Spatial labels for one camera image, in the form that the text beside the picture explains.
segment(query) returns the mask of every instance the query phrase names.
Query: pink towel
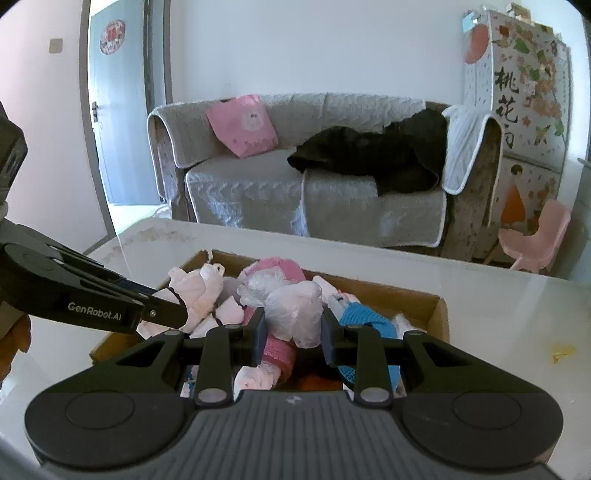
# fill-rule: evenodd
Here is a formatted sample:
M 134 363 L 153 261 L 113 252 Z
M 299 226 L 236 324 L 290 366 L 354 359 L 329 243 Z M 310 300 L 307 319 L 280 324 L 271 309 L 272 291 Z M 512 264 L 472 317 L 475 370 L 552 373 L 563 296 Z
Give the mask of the pink towel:
M 285 274 L 287 280 L 301 282 L 306 279 L 304 272 L 300 266 L 293 260 L 286 260 L 280 257 L 264 258 L 258 262 L 253 263 L 249 267 L 246 267 L 238 279 L 244 282 L 245 277 L 252 275 L 254 272 L 264 270 L 266 268 L 279 267 Z M 247 325 L 250 322 L 255 309 L 252 307 L 246 307 L 244 311 L 243 325 Z M 265 345 L 265 352 L 263 354 L 263 360 L 278 366 L 281 368 L 281 379 L 280 381 L 287 380 L 291 371 L 293 370 L 294 363 L 296 362 L 296 346 L 292 343 L 284 342 L 275 338 L 273 335 L 267 337 L 267 344 Z

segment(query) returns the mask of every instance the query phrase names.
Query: black device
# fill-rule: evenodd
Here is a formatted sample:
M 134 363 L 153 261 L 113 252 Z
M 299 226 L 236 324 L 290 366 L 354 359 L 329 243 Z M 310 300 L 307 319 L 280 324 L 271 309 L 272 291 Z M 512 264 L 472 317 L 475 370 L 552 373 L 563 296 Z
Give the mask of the black device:
M 22 130 L 12 123 L 0 102 L 0 203 L 6 201 L 8 190 L 27 155 Z
M 46 236 L 0 222 L 0 292 L 24 312 L 133 332 L 142 319 L 182 326 L 183 305 L 152 296 Z M 169 330 L 39 394 L 25 429 L 62 478 L 556 478 L 544 465 L 560 437 L 543 390 L 425 333 L 383 339 L 322 317 L 322 363 L 356 368 L 345 392 L 246 391 L 232 367 L 258 365 L 263 309 L 204 339 Z M 194 398 L 180 398 L 199 365 Z M 407 390 L 394 398 L 388 365 Z

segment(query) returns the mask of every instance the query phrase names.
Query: pink pillow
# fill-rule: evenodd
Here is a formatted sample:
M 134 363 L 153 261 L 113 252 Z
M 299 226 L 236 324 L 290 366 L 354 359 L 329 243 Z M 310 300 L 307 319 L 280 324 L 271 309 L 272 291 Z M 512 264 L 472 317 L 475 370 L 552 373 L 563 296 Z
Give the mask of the pink pillow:
M 277 146 L 277 133 L 258 95 L 216 103 L 207 111 L 207 118 L 220 142 L 240 158 Z

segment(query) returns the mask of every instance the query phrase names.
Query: door frame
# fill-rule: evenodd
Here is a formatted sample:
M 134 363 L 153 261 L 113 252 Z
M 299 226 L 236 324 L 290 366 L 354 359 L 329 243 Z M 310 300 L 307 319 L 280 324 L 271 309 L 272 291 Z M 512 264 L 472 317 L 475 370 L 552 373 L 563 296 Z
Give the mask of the door frame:
M 99 171 L 99 154 L 96 149 L 95 134 L 90 121 L 90 93 L 88 87 L 88 42 L 90 28 L 90 2 L 82 0 L 82 14 L 80 16 L 80 51 L 79 51 L 79 75 L 80 75 L 80 107 L 82 109 L 82 127 L 86 141 L 86 151 L 92 180 L 95 184 L 96 198 L 99 202 L 100 212 L 105 222 L 107 234 L 104 238 L 92 245 L 85 253 L 91 252 L 105 242 L 116 237 L 115 227 L 109 212 L 107 198 L 103 189 Z M 151 111 L 155 105 L 163 105 L 172 102 L 171 70 L 170 70 L 170 0 L 144 0 L 145 16 L 144 31 L 150 41 L 146 41 L 148 48 L 144 48 L 144 65 L 149 68 L 145 71 L 147 109 Z
M 107 234 L 92 245 L 86 252 L 92 252 L 102 244 L 116 237 L 115 227 L 107 205 L 107 197 L 103 190 L 103 182 L 99 171 L 99 154 L 96 150 L 95 134 L 90 121 L 90 93 L 88 91 L 88 29 L 90 27 L 90 2 L 91 0 L 82 0 L 82 15 L 80 16 L 80 108 L 82 109 L 82 128 L 86 141 L 86 152 L 88 153 L 88 163 L 92 181 L 95 184 L 96 198 L 99 202 L 100 212 L 103 216 Z

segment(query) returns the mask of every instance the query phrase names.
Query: cardboard box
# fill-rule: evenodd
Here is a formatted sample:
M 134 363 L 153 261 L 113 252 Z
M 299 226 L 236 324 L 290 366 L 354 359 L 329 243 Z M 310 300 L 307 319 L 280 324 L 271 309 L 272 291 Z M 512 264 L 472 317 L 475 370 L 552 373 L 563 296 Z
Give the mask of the cardboard box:
M 208 260 L 209 254 L 207 251 L 198 252 L 193 258 L 182 265 L 182 269 L 187 272 L 196 270 L 208 262 Z M 222 264 L 226 269 L 225 275 L 230 277 L 237 277 L 245 267 L 255 261 L 256 259 L 254 258 L 220 252 L 218 250 L 213 251 L 213 262 Z M 304 273 L 308 280 L 311 280 L 314 275 L 321 275 L 337 289 L 353 293 L 361 303 L 386 318 L 392 318 L 397 313 L 403 313 L 415 327 L 426 330 L 429 335 L 435 338 L 449 342 L 447 306 L 445 301 L 437 295 L 361 280 L 351 280 L 350 278 L 335 277 L 325 272 L 304 270 Z M 168 282 L 169 280 L 161 285 L 160 288 L 166 288 Z M 137 333 L 134 335 L 111 333 L 91 351 L 90 358 L 93 363 L 102 362 L 137 345 L 142 340 L 143 338 Z

